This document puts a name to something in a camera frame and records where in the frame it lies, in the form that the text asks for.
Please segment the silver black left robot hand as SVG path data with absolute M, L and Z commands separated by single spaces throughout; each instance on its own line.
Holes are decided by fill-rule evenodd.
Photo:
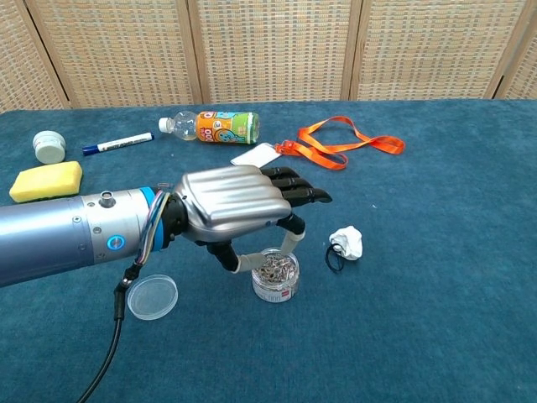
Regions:
M 288 167 L 232 165 L 185 174 L 164 208 L 162 247 L 182 235 L 205 246 L 225 270 L 256 270 L 265 256 L 236 254 L 234 238 L 278 226 L 285 230 L 280 253 L 288 255 L 305 236 L 305 222 L 293 208 L 330 201 L 326 191 Z

